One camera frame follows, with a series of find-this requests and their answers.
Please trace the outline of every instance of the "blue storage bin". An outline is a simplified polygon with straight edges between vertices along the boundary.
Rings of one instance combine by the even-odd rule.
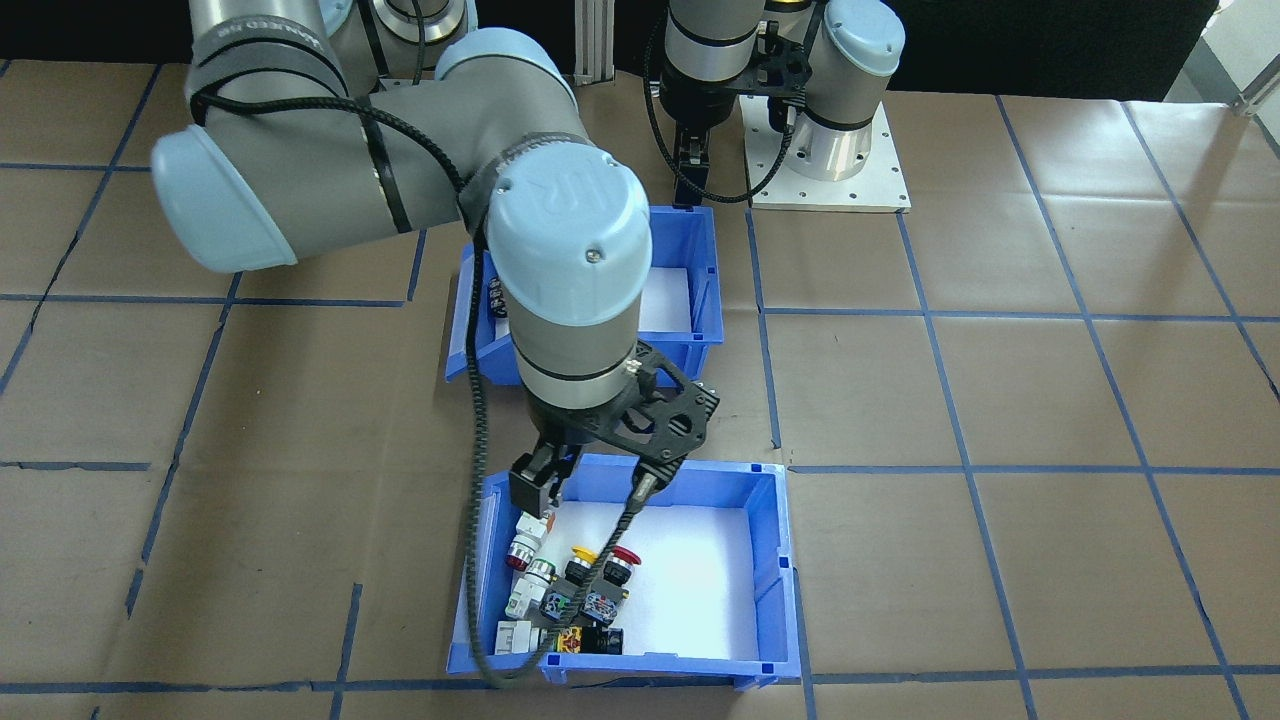
[[[678,210],[664,205],[649,209],[649,228],[653,233],[653,266],[682,268],[689,279],[690,332],[640,332],[640,340],[654,346],[692,379],[699,379],[710,346],[724,342],[724,318],[721,309],[719,275],[716,260],[716,225],[710,208]],[[471,299],[471,255],[462,250],[458,270],[458,291],[453,300],[453,328],[449,333],[449,356],[444,363],[444,379],[452,380],[467,369],[466,329]],[[488,299],[489,281],[497,275],[493,261],[485,254],[484,299]],[[476,325],[476,359],[480,374],[494,384],[520,384],[516,369],[516,348],[511,336],[495,337],[495,318],[489,313],[488,301],[480,304],[480,323]],[[669,380],[663,375],[663,384]]]
[[[584,544],[573,528],[563,527],[561,514],[566,512],[572,503],[581,503],[579,507],[593,507],[602,512],[608,512],[609,520],[605,524],[596,524],[595,530],[607,536],[612,530],[618,512],[622,510],[627,495],[631,492],[631,470],[635,459],[617,455],[582,456],[579,470],[564,483],[564,503],[562,505],[556,527],[548,542],[558,533],[568,534],[561,542]],[[599,674],[607,676],[625,678],[640,675],[709,675],[731,678],[737,689],[763,687],[777,682],[781,678],[800,676],[800,637],[796,611],[796,574],[791,561],[791,525],[787,512],[786,469],[782,465],[750,464],[750,462],[719,462],[709,460],[689,460],[684,464],[680,474],[671,486],[655,495],[649,505],[636,515],[627,534],[622,537],[622,546],[628,547],[641,556],[649,548],[632,544],[636,539],[637,529],[646,521],[649,514],[650,537],[654,533],[667,538],[668,542],[686,547],[696,529],[675,528],[668,529],[658,525],[663,520],[658,518],[662,512],[703,512],[709,519],[705,523],[704,533],[724,544],[724,538],[735,534],[744,536],[745,547],[730,548],[730,555],[741,559],[741,564],[733,568],[707,569],[708,557],[700,556],[690,559],[689,564],[662,562],[650,559],[636,568],[627,588],[632,591],[632,597],[626,602],[643,602],[645,591],[632,587],[636,579],[648,574],[649,588],[662,587],[668,593],[681,589],[681,583],[690,584],[689,578],[701,577],[713,571],[723,571],[728,578],[727,585],[741,587],[745,596],[737,597],[735,602],[745,602],[751,618],[744,623],[751,626],[735,626],[733,633],[739,637],[749,638],[749,646],[739,643],[732,655],[735,659],[724,657],[695,657],[678,652],[664,652],[662,647],[652,647],[649,652],[639,655],[577,655],[577,653],[547,653],[539,669],[552,683],[563,684],[568,682],[571,673],[591,673],[593,679]],[[508,500],[507,475],[497,474],[485,480],[484,502],[481,505],[481,521],[477,539],[477,585],[480,597],[480,639],[484,643],[489,662],[497,669],[511,670],[529,659],[527,653],[520,655],[493,655],[498,620],[506,619],[503,610],[511,592],[513,571],[504,562],[507,546],[515,536],[515,525],[520,511]],[[739,530],[735,524],[741,524]],[[698,539],[692,539],[692,547],[698,546]],[[561,566],[562,559],[556,559]],[[717,626],[723,624],[726,618],[716,616],[708,611],[716,605],[714,600],[708,600],[707,594],[695,592],[698,588],[689,588],[687,602],[684,603],[684,612],[672,614],[654,611],[657,618],[653,628],[630,628],[623,623],[620,614],[614,626],[622,626],[626,638],[623,652],[627,652],[630,638],[637,632],[648,630],[649,646],[669,642],[672,646],[686,641],[687,628]],[[476,671],[475,661],[467,643],[466,625],[466,584],[458,596],[457,616],[453,629],[453,642],[449,647],[447,671],[449,674],[468,674]],[[637,618],[645,618],[646,611],[637,612]],[[685,628],[680,621],[685,621]]]

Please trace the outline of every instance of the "grid line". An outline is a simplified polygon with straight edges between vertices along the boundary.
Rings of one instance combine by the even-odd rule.
[[[0,163],[0,170],[91,170],[105,173],[106,170],[125,173],[150,173],[151,168],[145,165],[95,165],[92,163]]]
[[[1041,217],[1044,219],[1044,227],[1048,229],[1050,240],[1053,242],[1053,250],[1057,252],[1059,261],[1062,264],[1062,270],[1066,273],[1066,281],[1071,287],[1071,295],[1075,296],[1075,304],[1079,306],[1080,315],[1084,318],[1084,325],[1089,331],[1089,338],[1093,341],[1093,348],[1097,352],[1098,361],[1102,364],[1102,372],[1106,374],[1107,384],[1111,387],[1112,396],[1115,396],[1116,407],[1120,410],[1120,416],[1124,419],[1125,428],[1129,432],[1129,439],[1133,441],[1133,447],[1138,454],[1138,462],[1144,470],[1143,474],[1146,475],[1151,497],[1156,503],[1156,510],[1160,512],[1161,523],[1165,527],[1165,533],[1169,536],[1174,556],[1178,559],[1183,579],[1187,582],[1187,588],[1190,592],[1192,600],[1199,612],[1201,624],[1204,626],[1204,633],[1208,635],[1210,644],[1213,647],[1213,655],[1217,657],[1222,678],[1226,682],[1228,691],[1231,693],[1231,701],[1235,703],[1240,720],[1249,720],[1249,711],[1244,706],[1244,698],[1235,683],[1235,676],[1231,674],[1231,667],[1226,660],[1226,652],[1222,648],[1222,642],[1217,635],[1217,630],[1213,628],[1213,621],[1210,619],[1203,601],[1201,600],[1199,588],[1196,585],[1196,578],[1192,574],[1190,564],[1183,552],[1181,542],[1178,539],[1178,532],[1174,528],[1172,518],[1170,518],[1169,510],[1165,507],[1165,500],[1161,496],[1160,486],[1156,483],[1156,475],[1151,471],[1151,462],[1148,461],[1147,452],[1142,446],[1142,438],[1138,436],[1138,428],[1134,424],[1133,415],[1129,413],[1129,406],[1124,400],[1124,395],[1120,392],[1120,384],[1111,369],[1111,363],[1107,360],[1106,350],[1102,347],[1102,338],[1098,334],[1097,327],[1094,327],[1093,318],[1089,315],[1088,305],[1084,301],[1084,295],[1076,282],[1075,273],[1071,270],[1071,264],[1066,258],[1066,251],[1062,249],[1061,240],[1057,234],[1057,227],[1053,224],[1053,218],[1050,215],[1048,206],[1044,204],[1039,184],[1036,182],[1036,176],[1032,173],[1025,152],[1023,152],[1023,146],[1018,141],[1018,133],[1014,129],[1014,123],[1009,117],[1009,111],[1005,109],[1005,102],[998,95],[995,96],[995,100],[996,108],[1000,110],[1000,117],[1005,123],[1005,129],[1009,132],[1009,138],[1014,145],[1014,151],[1018,154],[1018,161],[1021,164],[1023,173],[1027,176],[1027,183],[1032,190],[1032,195],[1036,197],[1037,206],[1039,206]],[[1225,293],[1224,300],[1228,302],[1228,309],[1230,310],[1231,305],[1225,297]]]
[[[1233,665],[1238,675],[1280,676],[1280,665]],[[1033,680],[1091,679],[1091,678],[1183,678],[1220,676],[1217,665],[1140,665],[1096,667],[1030,667],[1027,674]],[[819,673],[813,675],[814,685],[892,685],[901,683],[992,683],[1016,680],[1015,670],[937,670],[924,673]],[[680,688],[703,685],[730,685],[732,678],[703,675],[622,676],[591,687],[645,687]],[[778,685],[795,685],[796,679],[786,678]],[[102,680],[55,683],[0,683],[0,696],[29,694],[156,694],[156,693],[294,693],[294,692],[420,692],[420,691],[490,691],[484,680],[474,678],[420,678],[347,680],[282,680],[260,684],[207,684],[165,683],[154,680]],[[575,685],[586,689],[588,685]]]
[[[83,460],[83,461],[0,460],[0,468],[17,468],[18,470],[90,470],[95,473],[145,473],[151,469],[151,464],[104,462],[96,460]]]
[[[1147,154],[1147,160],[1151,163],[1151,169],[1156,170],[1156,177],[1160,178],[1160,184],[1164,186],[1165,193],[1169,196],[1169,201],[1174,205],[1174,210],[1178,211],[1178,219],[1181,220],[1183,227],[1187,229],[1187,237],[1190,238],[1192,245],[1196,247],[1196,254],[1199,255],[1201,263],[1204,264],[1204,269],[1208,272],[1208,277],[1213,281],[1213,287],[1217,293],[1222,297],[1222,304],[1226,305],[1226,311],[1235,322],[1235,329],[1240,332],[1240,337],[1244,338],[1244,345],[1248,346],[1249,354],[1253,355],[1254,363],[1262,369],[1262,374],[1267,378],[1267,384],[1271,387],[1271,395],[1280,400],[1280,389],[1276,388],[1275,377],[1267,369],[1266,360],[1262,359],[1262,354],[1258,352],[1258,346],[1253,343],[1253,338],[1249,337],[1249,331],[1244,327],[1239,313],[1235,311],[1235,304],[1231,302],[1231,296],[1226,292],[1226,286],[1222,284],[1222,279],[1217,275],[1217,270],[1213,269],[1213,264],[1208,260],[1208,254],[1204,252],[1204,246],[1199,241],[1199,236],[1196,233],[1196,228],[1192,227],[1190,218],[1187,217],[1187,210],[1183,209],[1181,201],[1178,200],[1178,195],[1174,193],[1174,188],[1169,184],[1169,178],[1165,177],[1165,170],[1161,169],[1160,163],[1156,160],[1156,155],[1151,151],[1151,146],[1147,145],[1147,137],[1142,135],[1142,128],[1138,127],[1138,122],[1133,117],[1133,111],[1129,110],[1126,102],[1120,104],[1120,109],[1124,110],[1124,117],[1129,120],[1129,127],[1133,128],[1133,133],[1138,137],[1138,143],[1142,145],[1142,151]]]
[[[920,310],[928,313],[929,301],[924,292],[924,281],[920,278],[920,269],[915,263],[915,252],[911,249],[911,234],[906,231],[906,220],[902,219],[901,213],[897,214],[897,231],[902,236],[902,250],[906,252],[906,261],[911,269],[911,283],[915,286]],[[987,515],[982,509],[982,493],[978,491],[978,480],[974,478],[973,464],[969,460],[969,448],[964,441],[964,429],[960,427],[960,415],[956,411],[955,396],[951,393],[951,380],[947,378],[946,363],[942,360],[942,346],[938,343],[937,329],[933,327],[933,318],[931,315],[924,315],[924,331],[929,336],[933,364],[937,366],[938,382],[942,384],[942,397],[947,405],[947,416],[951,420],[951,432],[955,434],[956,451],[960,454],[965,486],[969,489],[969,501],[973,503],[974,518],[978,521],[978,533],[982,536],[982,548],[987,556],[991,582],[996,591],[996,601],[1000,603],[1000,615],[1005,624],[1005,634],[1009,638],[1009,651],[1014,659],[1018,685],[1021,688],[1023,703],[1027,706],[1027,719],[1036,720],[1038,714],[1036,712],[1036,698],[1032,694],[1030,676],[1027,674],[1023,648],[1018,642],[1018,628],[1014,623],[1012,610],[1009,607],[1009,594],[1005,592],[1005,580],[1000,573],[1000,561],[996,557],[995,543],[991,539],[991,528],[987,525]]]
[[[756,322],[760,331],[760,357],[764,361],[764,392],[769,402],[769,432],[773,448],[782,447],[782,427],[778,420],[778,396],[773,383],[773,357],[769,354],[769,328],[764,320],[764,282],[760,275],[760,254],[755,245],[755,219],[748,201],[742,209],[746,218],[746,242],[751,251],[751,282],[755,286]],[[818,720],[818,701],[813,691],[813,667],[809,664],[809,630],[804,618],[804,602],[800,591],[800,571],[795,571],[796,591],[796,633],[800,643],[800,684],[804,687],[804,707],[806,720]]]
[[[964,465],[788,465],[799,475],[940,475],[964,473]],[[1181,465],[969,465],[979,475],[992,474],[1147,474],[1280,477],[1280,468],[1222,468]]]
[[[1038,313],[1019,310],[914,310],[910,307],[771,307],[768,315],[868,315],[891,318],[969,318],[996,320],[1083,320],[1080,313]],[[1280,315],[1161,315],[1153,313],[1091,313],[1094,320],[1135,323],[1280,323]]]
[[[760,275],[760,252],[755,246],[755,220],[751,208],[746,210],[746,242],[751,250],[751,279],[755,283],[755,310],[760,327],[760,356],[764,359],[764,393],[769,401],[769,432],[773,436],[773,450],[782,447],[782,423],[778,419],[778,393],[773,382],[773,356],[769,352],[769,327],[764,319],[764,281]]]
[[[365,585],[351,585],[351,606],[347,609],[347,626],[342,633],[342,656],[338,660],[338,675],[333,683],[333,700],[329,703],[329,720],[342,717],[342,696],[347,689],[347,671],[351,669],[351,651],[356,647],[356,621],[360,619],[360,596]]]
[[[178,439],[173,447],[173,459],[169,461],[169,471],[165,473],[164,484],[160,486],[160,493],[156,497],[155,509],[151,511],[151,524],[147,527],[146,539],[142,541],[142,552],[140,553],[138,568],[133,571],[133,582],[129,584],[129,592],[124,598],[124,611],[129,618],[133,616],[133,606],[142,589],[142,578],[146,573],[147,565],[151,562],[151,552],[155,550],[156,538],[160,534],[160,520],[164,515],[165,505],[169,501],[169,492],[173,489],[173,480],[178,474],[178,466],[182,462],[182,450],[186,447],[187,436],[191,433],[191,428],[196,421],[196,411],[200,409],[200,400],[205,393],[205,384],[209,382],[209,374],[214,366],[214,357],[218,355],[218,347],[223,340],[223,331],[227,329],[227,319],[234,306],[232,300],[236,297],[236,291],[239,290],[241,277],[242,273],[232,275],[230,287],[227,290],[227,300],[223,304],[223,311],[218,318],[218,328],[214,329],[214,334],[209,341],[209,350],[205,352],[205,363],[200,369],[200,377],[196,379],[196,388],[191,393],[191,402],[187,405],[187,414],[183,418],[182,429],[178,432]]]
[[[106,183],[111,181],[111,174],[115,165],[120,161],[120,156],[124,155],[124,147],[129,143],[129,137],[133,136],[133,129],[138,124],[138,119],[142,117],[142,109],[147,104],[147,99],[151,97],[151,91],[156,86],[156,81],[160,78],[160,65],[156,65],[151,70],[151,77],[147,78],[147,85],[142,90],[142,97],[138,100],[137,106],[133,109],[133,115],[129,117],[128,124],[124,126],[124,136],[120,137],[120,142],[115,146],[115,152],[111,154],[111,160],[102,172],[102,179],[97,183],[97,190],[93,191],[93,197],[88,202],[84,214],[81,215],[79,225],[76,227],[76,233],[72,236],[70,243],[67,246],[67,251],[58,260],[58,265],[54,266],[52,277],[49,278],[49,284],[45,286],[45,292],[36,299],[36,306],[31,310],[31,320],[27,322],[27,328],[22,333],[22,338],[18,341],[18,346],[14,348],[13,355],[9,357],[9,364],[5,366],[4,374],[0,374],[0,396],[4,395],[6,387],[9,387],[9,380],[13,379],[14,373],[18,370],[18,363],[22,361],[23,354],[27,351],[27,346],[31,343],[32,336],[36,333],[36,320],[40,318],[40,310],[45,306],[45,301],[49,299],[50,291],[52,291],[54,284],[58,282],[58,277],[61,274],[63,268],[67,266],[67,260],[70,259],[72,252],[76,246],[79,245],[81,237],[84,234],[84,229],[88,227],[90,219],[93,217],[93,210],[97,209],[97,204],[102,200],[102,193],[106,191]]]

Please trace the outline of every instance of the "blue plastic bin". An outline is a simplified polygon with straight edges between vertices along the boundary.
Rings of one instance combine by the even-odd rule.
[[[564,484],[566,505],[577,502],[616,503],[618,511],[631,492],[631,470],[635,459],[617,455],[584,455],[579,470]],[[498,620],[511,591],[512,570],[503,561],[515,536],[518,510],[509,502],[507,475],[497,474],[485,480],[477,541],[477,584],[480,597],[480,638],[489,662],[497,669],[511,670],[529,659],[521,655],[493,655]],[[796,612],[796,575],[791,561],[791,525],[787,512],[786,468],[782,465],[719,462],[689,460],[671,486],[655,495],[640,523],[654,507],[694,506],[699,509],[744,510],[750,536],[751,566],[733,568],[746,587],[754,588],[755,652],[751,660],[682,657],[676,653],[645,655],[576,655],[548,653],[539,667],[548,680],[568,682],[570,673],[605,674],[613,678],[637,675],[710,675],[731,678],[737,689],[763,687],[781,678],[800,676],[800,637]],[[554,533],[564,532],[559,524]],[[622,544],[627,544],[623,536]],[[663,568],[641,565],[637,573],[663,573]],[[657,583],[667,582],[663,575]],[[634,597],[628,602],[636,602]],[[690,598],[690,612],[698,598]],[[449,674],[476,671],[467,643],[466,598],[460,593],[453,642],[447,664]]]
[[[721,309],[719,275],[716,261],[716,225],[710,208],[677,210],[664,205],[649,209],[649,228],[653,233],[653,266],[684,268],[689,274],[689,307],[691,310],[687,333],[641,332],[640,340],[657,347],[686,375],[699,379],[707,354],[713,345],[724,342],[724,318]],[[467,369],[466,329],[471,297],[471,255],[467,245],[462,250],[458,270],[458,291],[453,301],[453,328],[449,333],[449,356],[444,363],[444,379],[452,380]],[[488,297],[489,281],[497,275],[493,261],[485,255],[484,288]],[[494,384],[520,384],[516,369],[516,348],[511,336],[494,338],[494,316],[489,304],[480,304],[480,323],[476,325],[476,357],[480,374]]]

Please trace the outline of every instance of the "silver metal cylinder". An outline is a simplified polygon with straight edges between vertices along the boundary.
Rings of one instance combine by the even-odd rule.
[[[218,23],[244,15],[273,15],[307,26],[325,36],[319,3],[297,0],[191,0],[191,33],[200,37]]]
[[[832,129],[800,115],[787,150],[787,168],[818,181],[838,182],[863,169],[872,151],[872,126],[851,131]]]
[[[671,0],[671,17],[708,40],[736,40],[755,29],[764,0]]]
[[[612,320],[579,328],[549,323],[512,297],[507,313],[520,378],[544,402],[573,410],[595,407],[630,382],[626,360],[635,351],[639,299]]]
[[[401,12],[403,15],[413,17],[413,3],[410,0],[387,0],[393,8]],[[417,0],[417,6],[422,10],[424,18],[430,18],[431,15],[439,13],[449,4],[449,0]]]
[[[754,45],[754,35],[733,45],[704,45],[681,32],[673,18],[667,18],[667,59],[694,79],[721,82],[736,77],[751,60]]]
[[[832,123],[869,120],[892,77],[876,76],[852,64],[826,29],[820,29],[814,40],[809,64],[813,65],[813,77],[805,86],[805,101],[813,113]]]
[[[640,299],[611,320],[571,327],[552,323],[507,296],[511,338],[530,363],[557,375],[603,373],[631,356],[640,327]]]
[[[439,42],[452,36],[466,17],[465,0],[445,0],[440,3],[420,3],[422,5],[424,27],[422,33],[428,44]],[[438,8],[434,13],[426,5]],[[387,29],[404,42],[417,45],[417,18],[412,8],[406,13],[393,4],[392,0],[374,0],[374,12]]]

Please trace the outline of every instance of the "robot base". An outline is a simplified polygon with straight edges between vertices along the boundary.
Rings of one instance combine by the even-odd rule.
[[[744,95],[742,132],[746,146],[748,183],[755,187],[778,156],[782,135],[769,127],[768,99]],[[906,178],[888,129],[884,106],[872,119],[872,150],[863,169],[842,181],[824,182],[801,176],[782,165],[773,179],[751,199],[751,206],[768,210],[827,210],[835,213],[902,213],[911,209]]]

